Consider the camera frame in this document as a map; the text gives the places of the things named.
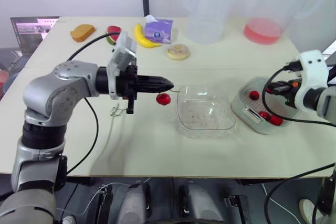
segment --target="cherry tomato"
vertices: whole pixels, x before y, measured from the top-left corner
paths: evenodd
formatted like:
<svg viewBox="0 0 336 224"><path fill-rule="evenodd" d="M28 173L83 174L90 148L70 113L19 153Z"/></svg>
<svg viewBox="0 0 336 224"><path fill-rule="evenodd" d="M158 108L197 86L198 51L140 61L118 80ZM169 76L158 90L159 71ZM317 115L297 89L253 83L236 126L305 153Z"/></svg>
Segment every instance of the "cherry tomato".
<svg viewBox="0 0 336 224"><path fill-rule="evenodd" d="M282 118L279 118L275 115L271 115L271 118L269 119L269 122L273 125L280 126L284 122Z"/></svg>
<svg viewBox="0 0 336 224"><path fill-rule="evenodd" d="M171 98L168 94L162 93L156 96L156 101L158 104L167 105L171 102Z"/></svg>
<svg viewBox="0 0 336 224"><path fill-rule="evenodd" d="M270 119L270 114L268 113L268 112L266 112L266 111L260 111L259 113L258 113L262 118L264 118L266 121L269 121L269 119Z"/></svg>
<svg viewBox="0 0 336 224"><path fill-rule="evenodd" d="M250 95L249 95L249 96L250 96L250 98L251 98L252 100L256 101L256 100L259 99L260 94L259 94L258 91L253 90L253 91L250 92Z"/></svg>

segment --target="tissue box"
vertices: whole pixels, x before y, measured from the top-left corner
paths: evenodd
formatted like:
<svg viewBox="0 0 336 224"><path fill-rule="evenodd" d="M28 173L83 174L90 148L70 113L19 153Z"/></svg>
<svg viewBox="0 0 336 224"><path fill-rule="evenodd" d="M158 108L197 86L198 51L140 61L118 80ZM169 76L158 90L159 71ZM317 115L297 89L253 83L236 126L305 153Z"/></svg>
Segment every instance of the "tissue box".
<svg viewBox="0 0 336 224"><path fill-rule="evenodd" d="M169 19L156 20L156 22L146 23L145 38L152 42L170 44L173 21Z"/></svg>

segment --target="table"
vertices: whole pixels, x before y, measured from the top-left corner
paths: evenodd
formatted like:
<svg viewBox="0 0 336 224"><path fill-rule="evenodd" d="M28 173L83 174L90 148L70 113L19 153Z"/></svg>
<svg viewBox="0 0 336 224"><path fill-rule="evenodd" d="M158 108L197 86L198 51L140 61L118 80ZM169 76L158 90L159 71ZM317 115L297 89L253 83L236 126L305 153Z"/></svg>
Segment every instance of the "table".
<svg viewBox="0 0 336 224"><path fill-rule="evenodd" d="M60 18L0 102L0 124L8 125L2 126L0 139L1 173L10 173L13 167L24 120L25 86L51 72L84 44L72 41L69 32L79 24L93 24L97 31L91 39L103 34L108 25L119 25L133 37L133 25L138 22L143 22L143 18ZM232 100L245 82L255 76L270 76L298 53L286 37L271 46L248 41L241 33L243 20L232 20L224 39L213 45L189 41L184 35L185 24L184 18L174 19L178 33L173 40L188 45L192 56L172 61L164 55L166 46L152 49L138 46L139 74L163 76L176 85L221 81ZM105 66L111 49L103 39L76 59ZM123 114L118 118L112 118L110 110L118 103L125 108L125 101L112 101L107 95L89 98L99 118L99 137L91 155L71 175L284 178L335 161L336 131L331 127L291 123L276 134L261 135L237 120L233 133L224 138L191 139L176 129L175 103L158 105L155 96L138 94L134 115ZM301 113L300 117L320 120L313 113ZM68 156L68 167L90 148L95 135L94 122L92 112L81 101L66 133L64 154ZM325 170L312 176L330 174L331 170Z"/></svg>

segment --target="black cable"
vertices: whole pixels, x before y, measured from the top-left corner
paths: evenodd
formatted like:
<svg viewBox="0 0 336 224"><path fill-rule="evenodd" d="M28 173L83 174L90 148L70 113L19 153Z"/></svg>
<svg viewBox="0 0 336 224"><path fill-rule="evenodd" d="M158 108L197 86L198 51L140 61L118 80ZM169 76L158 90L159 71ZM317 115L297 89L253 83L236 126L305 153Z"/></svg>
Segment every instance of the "black cable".
<svg viewBox="0 0 336 224"><path fill-rule="evenodd" d="M175 182L174 178L172 177L172 185L173 185L173 200L172 200L172 210L171 210L171 218L174 218L174 202L175 202Z"/></svg>
<svg viewBox="0 0 336 224"><path fill-rule="evenodd" d="M307 176L309 174L312 174L312 173L317 173L317 172L320 172L322 170L326 170L326 169L329 169L329 168L332 168L335 166L335 163L333 164L330 164L330 165L326 165L326 166L323 166L323 167L320 167L320 168L317 168L315 170L311 170L309 172L306 172L306 173L301 173L299 175L296 175L294 177L291 177L291 178L287 178L285 180L283 180L282 182L280 182L278 185L276 185L268 194L268 196L266 197L265 199L265 203L264 203L264 213L265 213L265 217L266 217L266 221L268 224L272 224L270 218L269 218L269 214L268 214L268 205L269 205L269 200L270 198L272 197L272 195L275 193L275 191L277 189L279 189L280 186L282 186L284 183L290 181L290 180L293 180L293 179L297 179L297 178L300 178L300 177L303 177L303 176Z"/></svg>
<svg viewBox="0 0 336 224"><path fill-rule="evenodd" d="M82 46L81 48L79 48L76 52L74 52L70 58L68 59L69 60L72 60L77 54L79 54L80 52L82 52L85 48L87 48L88 46L91 46L93 43L95 43L96 41L102 39L102 38L106 38L106 37L109 37L109 36L112 36L112 35L119 35L120 33L109 33L109 34L104 34L104 35L101 35L95 39L93 39L92 41L86 43L84 46Z"/></svg>
<svg viewBox="0 0 336 224"><path fill-rule="evenodd" d="M104 35L101 35L95 39L93 39L92 41L86 43L84 46L82 46L81 48L79 48L76 52L74 52L70 58L68 59L69 60L72 60L77 54L79 54L80 52L82 52L85 48L87 48L88 46L92 45L93 43L95 43L96 41L102 39L102 38L106 38L106 37L109 37L109 36L112 36L112 35L119 35L120 33L108 33L108 34L104 34ZM90 102L88 101L87 98L84 98L84 100L86 101L86 103L88 104L88 106L90 107L91 111L93 112L93 115L95 116L94 118L96 119L96 136L94 137L94 141L93 141L93 144L90 148L90 150L87 152L87 154L73 167L71 168L69 171L67 171L67 175L69 173L71 173L74 169L76 169L89 155L90 153L92 152L94 146L96 145L96 142L97 142L97 139L98 139L98 133L99 133L99 121L98 121L98 117L97 117L97 114L94 110L94 108L92 107L92 105L90 104Z"/></svg>
<svg viewBox="0 0 336 224"><path fill-rule="evenodd" d="M266 82L264 88L263 88L263 91L262 91L262 94L261 94L261 98L262 98L262 103L264 105L264 107L266 108L266 110L268 110L269 113L272 113L273 115L281 118L281 119L284 119L284 120L287 120L287 121L293 121L293 122L299 122L299 123L316 123L316 124L323 124L323 125L328 125L328 126L332 126L332 127L336 127L335 124L332 124L332 123L327 123L327 122L322 122L322 121L311 121L311 120L300 120L300 119L293 119L293 118L287 118L285 116L282 116L282 115L279 115L275 112L273 112L269 106L266 104L266 99L265 99L265 96L266 96L266 89L268 87L268 85L273 81L273 79L278 75L280 74L282 71L285 71L287 70L286 67L283 67L281 69L279 69L278 71L276 71L269 79L268 81Z"/></svg>
<svg viewBox="0 0 336 224"><path fill-rule="evenodd" d="M90 148L90 150L87 152L87 154L73 167L73 168L71 168L68 172L67 172L67 175L69 174L69 173L71 173L74 169L76 169L89 155L90 155L90 153L92 152L92 150L93 150L93 148L94 148L94 146L96 145L96 142L97 142L97 139L98 139L98 133L99 133L99 122L98 122L98 117L97 117L97 114L96 114L96 112L94 111L94 109L93 109L93 107L92 107L92 105L89 103L89 101L88 101L88 99L87 98L84 98L84 100L86 101L86 103L88 104L88 106L90 107L90 109L92 110L92 112L93 112L93 115L95 116L94 117L94 119L96 119L96 127L97 127L97 129L96 129L96 136L94 137L94 142L93 142L93 144L92 144L92 146L91 146L91 148Z"/></svg>
<svg viewBox="0 0 336 224"><path fill-rule="evenodd" d="M316 224L317 204L314 206L312 224Z"/></svg>
<svg viewBox="0 0 336 224"><path fill-rule="evenodd" d="M12 195L14 192L13 191L8 191L8 192L6 192L6 193L4 193L4 194L1 194L0 195L0 202L1 201L4 201L5 199L7 199L10 195Z"/></svg>
<svg viewBox="0 0 336 224"><path fill-rule="evenodd" d="M336 65L333 66L330 70L329 70L329 74L328 74L328 81L331 81L332 79L334 79L336 77Z"/></svg>
<svg viewBox="0 0 336 224"><path fill-rule="evenodd" d="M75 194L75 191L76 191L77 187L78 187L78 184L76 184L76 186L74 187L74 189L73 189L73 191L72 191L70 197L68 198L68 201L66 202L66 204L65 204L65 206L64 206L64 208L63 208L64 210L67 210L67 206L68 206L68 204L69 204L71 198L72 198L73 195ZM64 215L64 211L62 212L60 222L62 222L62 220L63 220L63 215Z"/></svg>

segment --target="yellow banana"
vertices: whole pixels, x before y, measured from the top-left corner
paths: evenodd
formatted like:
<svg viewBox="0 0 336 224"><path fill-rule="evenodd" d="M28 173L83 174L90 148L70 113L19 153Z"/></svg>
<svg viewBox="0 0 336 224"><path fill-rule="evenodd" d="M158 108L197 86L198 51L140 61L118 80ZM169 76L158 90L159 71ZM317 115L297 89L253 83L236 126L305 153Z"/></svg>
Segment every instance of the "yellow banana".
<svg viewBox="0 0 336 224"><path fill-rule="evenodd" d="M155 43L146 39L145 36L143 36L142 34L142 27L139 23L137 23L134 27L134 36L136 41L143 47L151 48L151 47L159 47L161 45L160 43Z"/></svg>

